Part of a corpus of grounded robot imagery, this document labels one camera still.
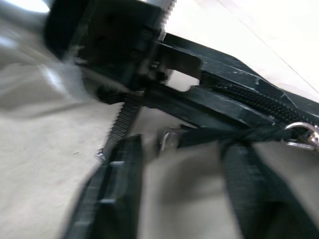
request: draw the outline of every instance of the white floor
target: white floor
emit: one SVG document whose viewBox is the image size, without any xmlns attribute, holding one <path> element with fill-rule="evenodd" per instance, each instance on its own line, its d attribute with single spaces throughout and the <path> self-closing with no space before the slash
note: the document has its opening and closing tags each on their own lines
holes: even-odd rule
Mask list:
<svg viewBox="0 0 319 239">
<path fill-rule="evenodd" d="M 166 26 L 168 32 L 231 54 L 277 86 L 319 102 L 317 1 L 177 1 Z M 61 87 L 47 84 L 39 69 L 16 66 L 22 84 L 0 92 L 0 235 L 4 239 L 58 238 L 72 199 L 98 164 L 95 151 L 103 146 L 119 109 L 119 105 L 91 101 L 74 103 Z M 161 123 L 154 114 L 142 115 L 149 131 Z M 141 238 L 160 239 L 164 230 L 170 234 L 162 238 L 237 237 L 221 174 L 213 170 L 218 166 L 202 163 L 163 158 L 148 164 L 145 184 L 150 193 L 144 201 L 146 226 Z M 184 191 L 184 198 L 159 195 L 157 187 L 167 183 L 168 168 L 170 175 L 176 175 L 170 178 L 168 195 L 173 190 L 170 187 L 186 190 L 187 184 L 179 180 L 187 181 L 183 176 L 189 174 L 199 178 L 189 190 L 204 196 L 194 199 Z M 198 221 L 191 218 L 207 209 L 215 213 L 197 215 Z M 165 216 L 174 216 L 175 221 L 169 223 Z"/>
</svg>

